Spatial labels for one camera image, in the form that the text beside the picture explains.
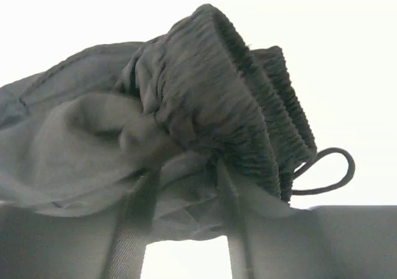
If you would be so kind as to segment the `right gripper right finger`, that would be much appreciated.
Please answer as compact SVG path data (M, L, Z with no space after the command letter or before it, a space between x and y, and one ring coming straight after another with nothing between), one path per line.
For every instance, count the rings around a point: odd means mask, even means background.
M229 226L233 278L396 278L395 206L320 206Z

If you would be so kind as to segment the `black trousers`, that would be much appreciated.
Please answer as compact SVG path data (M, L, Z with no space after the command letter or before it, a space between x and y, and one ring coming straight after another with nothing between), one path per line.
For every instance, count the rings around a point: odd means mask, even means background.
M223 235L219 160L289 202L317 160L282 49L204 4L147 42L98 45L1 88L1 200L86 216L158 171L154 241Z

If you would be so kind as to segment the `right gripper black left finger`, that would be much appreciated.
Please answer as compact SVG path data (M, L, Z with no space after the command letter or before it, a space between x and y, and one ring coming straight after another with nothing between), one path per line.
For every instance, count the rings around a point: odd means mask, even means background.
M118 204L82 218L1 206L1 278L139 278L153 211Z

